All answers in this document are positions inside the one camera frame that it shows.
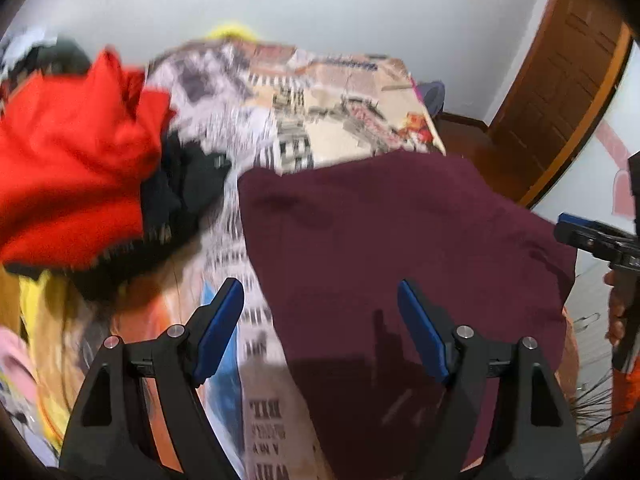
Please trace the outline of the person right hand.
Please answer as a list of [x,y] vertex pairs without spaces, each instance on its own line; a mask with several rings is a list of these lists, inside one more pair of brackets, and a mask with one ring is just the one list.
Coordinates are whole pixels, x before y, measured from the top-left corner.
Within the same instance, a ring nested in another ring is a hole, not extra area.
[[603,281],[604,284],[610,288],[610,294],[608,295],[608,331],[606,332],[606,339],[613,347],[617,347],[626,332],[626,322],[624,320],[626,302],[622,281],[613,270],[605,274]]

